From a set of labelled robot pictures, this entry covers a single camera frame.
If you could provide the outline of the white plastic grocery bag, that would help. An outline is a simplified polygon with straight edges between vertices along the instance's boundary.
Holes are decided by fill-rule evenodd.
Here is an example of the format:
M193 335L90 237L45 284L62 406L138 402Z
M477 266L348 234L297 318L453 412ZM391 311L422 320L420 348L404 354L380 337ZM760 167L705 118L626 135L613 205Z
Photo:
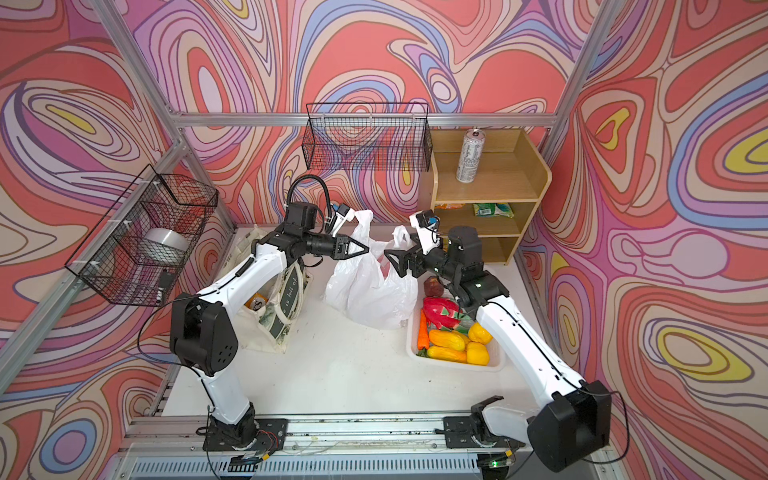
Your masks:
M399 276L384 252L407 250L415 243L402 225L394 228L387 242L373 239L373 213L369 210L357 211L354 218L357 226L351 238L369 251L336 263L323 302L359 325L378 330L400 329L413 315L417 280L410 275Z

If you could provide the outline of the orange snack packet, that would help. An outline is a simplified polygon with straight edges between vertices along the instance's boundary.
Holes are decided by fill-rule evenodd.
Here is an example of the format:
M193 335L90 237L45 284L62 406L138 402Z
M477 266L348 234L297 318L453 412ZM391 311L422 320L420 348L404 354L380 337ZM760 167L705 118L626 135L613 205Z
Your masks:
M466 204L464 203L442 203L442 204L436 204L434 206L435 210L458 210L465 207Z

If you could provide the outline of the cream canvas tote bag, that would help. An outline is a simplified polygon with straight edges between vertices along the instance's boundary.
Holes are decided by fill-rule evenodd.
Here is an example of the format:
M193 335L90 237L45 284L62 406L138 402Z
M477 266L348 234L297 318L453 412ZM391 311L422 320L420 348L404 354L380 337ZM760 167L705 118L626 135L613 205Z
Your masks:
M244 350L284 354L296 320L303 308L306 290L312 276L302 263L294 263L274 275L258 290L268 299L259 311L252 311L244 305L233 316L231 322L240 347Z

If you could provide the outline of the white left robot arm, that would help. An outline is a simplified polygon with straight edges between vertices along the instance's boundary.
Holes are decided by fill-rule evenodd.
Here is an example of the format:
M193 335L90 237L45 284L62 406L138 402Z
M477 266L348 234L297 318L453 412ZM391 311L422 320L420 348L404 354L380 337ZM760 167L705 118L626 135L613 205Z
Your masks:
M274 231L254 241L252 253L220 280L174 300L170 351L200 376L217 421L237 425L252 407L231 366L239 349L233 320L246 301L306 254L341 261L368 252L344 234Z

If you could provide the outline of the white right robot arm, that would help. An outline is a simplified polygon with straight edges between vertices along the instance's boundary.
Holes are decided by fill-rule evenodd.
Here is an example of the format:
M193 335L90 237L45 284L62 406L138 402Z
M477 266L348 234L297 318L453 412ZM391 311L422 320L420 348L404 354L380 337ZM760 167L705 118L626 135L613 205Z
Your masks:
M600 381L586 382L523 317L505 285L480 263L470 265L436 247L387 250L401 277L434 273L458 305L488 331L527 382L538 407L524 414L498 400L482 410L487 429L529 445L553 472L586 460L609 443L612 394Z

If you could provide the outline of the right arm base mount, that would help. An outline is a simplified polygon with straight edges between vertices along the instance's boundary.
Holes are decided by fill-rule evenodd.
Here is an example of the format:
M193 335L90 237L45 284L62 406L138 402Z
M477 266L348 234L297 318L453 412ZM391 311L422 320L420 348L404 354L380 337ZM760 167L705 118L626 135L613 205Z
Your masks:
M505 447L515 452L522 448L524 443L492 433L483 417L487 406L503 399L501 395L494 395L472 405L468 415L446 416L442 419L442 427L436 428L434 433L444 437L448 449Z

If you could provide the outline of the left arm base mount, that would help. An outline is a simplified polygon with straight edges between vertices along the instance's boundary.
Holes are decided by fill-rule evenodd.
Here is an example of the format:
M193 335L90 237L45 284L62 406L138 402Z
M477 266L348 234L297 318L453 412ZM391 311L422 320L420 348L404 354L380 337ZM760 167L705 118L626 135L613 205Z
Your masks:
M274 453L284 447L288 424L285 418L261 418L229 425L210 417L203 449L206 452Z

